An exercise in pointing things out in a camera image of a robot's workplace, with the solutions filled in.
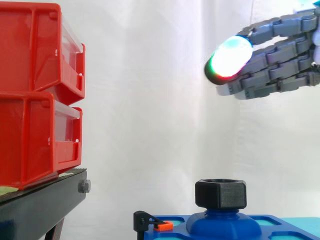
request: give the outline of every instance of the red storage drawer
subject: red storage drawer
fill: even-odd
[[[24,189],[81,164],[82,110],[49,92],[0,92],[0,186]]]
[[[0,91],[47,91],[66,105],[85,97],[85,46],[55,3],[0,2]]]

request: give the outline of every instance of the blue base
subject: blue base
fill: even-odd
[[[152,226],[144,234],[145,240],[213,240],[197,235],[190,235],[186,228],[189,215],[158,216],[161,220],[173,221],[175,227],[172,231],[156,232]],[[250,240],[320,240],[320,218],[285,218],[280,219],[272,215],[249,215],[261,225],[262,235],[252,237]]]

